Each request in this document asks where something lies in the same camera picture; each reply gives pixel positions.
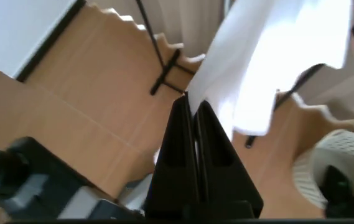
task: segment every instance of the black metal stand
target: black metal stand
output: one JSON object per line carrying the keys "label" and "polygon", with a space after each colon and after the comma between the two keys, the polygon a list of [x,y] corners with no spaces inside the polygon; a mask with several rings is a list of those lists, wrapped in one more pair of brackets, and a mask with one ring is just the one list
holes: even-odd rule
{"label": "black metal stand", "polygon": [[136,2],[137,2],[137,5],[138,5],[138,8],[139,8],[139,12],[141,12],[142,18],[144,19],[144,23],[145,23],[146,29],[147,29],[147,31],[149,33],[149,36],[150,36],[151,40],[152,40],[152,44],[153,44],[154,50],[156,51],[157,58],[159,59],[160,66],[162,67],[162,73],[160,74],[159,78],[157,78],[155,84],[151,88],[150,94],[152,96],[155,95],[161,84],[165,84],[166,86],[170,87],[171,89],[173,89],[173,90],[175,90],[175,91],[177,91],[179,93],[183,93],[184,92],[183,90],[181,90],[180,88],[178,88],[178,87],[174,86],[173,84],[167,82],[165,80],[165,78],[167,77],[168,73],[170,72],[170,70],[171,70],[171,68],[173,66],[181,69],[184,72],[190,73],[192,75],[194,75],[195,72],[191,71],[188,68],[185,68],[182,65],[177,64],[177,60],[178,60],[179,55],[180,55],[180,50],[179,49],[177,49],[174,52],[174,54],[171,57],[171,59],[167,62],[167,65],[164,65],[164,61],[163,61],[162,55],[160,53],[159,46],[157,46],[157,42],[156,42],[156,40],[154,38],[151,24],[149,22],[149,19],[147,18],[144,5],[142,4],[141,0],[136,0]]}
{"label": "black metal stand", "polygon": [[[290,96],[297,91],[306,81],[308,81],[311,77],[315,75],[316,72],[318,72],[324,64],[318,64],[313,67],[311,67],[303,76],[302,78],[294,85],[294,87],[288,91],[285,95],[282,96],[280,100],[278,100],[275,104],[274,111],[278,109]],[[256,139],[256,136],[248,136],[246,140],[246,148],[250,149],[254,141]]]}

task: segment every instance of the wooden floor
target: wooden floor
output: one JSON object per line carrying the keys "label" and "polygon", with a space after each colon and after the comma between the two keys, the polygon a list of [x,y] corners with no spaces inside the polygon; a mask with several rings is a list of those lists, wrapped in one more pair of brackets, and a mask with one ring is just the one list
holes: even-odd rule
{"label": "wooden floor", "polygon": [[[173,46],[163,36],[164,58]],[[200,60],[179,63],[196,70]],[[26,83],[0,72],[0,149],[33,136],[54,154],[117,197],[123,185],[153,171],[152,156],[162,135],[175,91],[149,90],[161,68],[146,31],[109,12],[84,7]],[[192,78],[173,68],[169,81],[185,88]],[[316,107],[289,99],[272,119],[267,136],[252,149],[245,136],[233,144],[264,199],[262,218],[314,218],[322,212],[292,183],[296,155],[354,121],[331,122]]]}

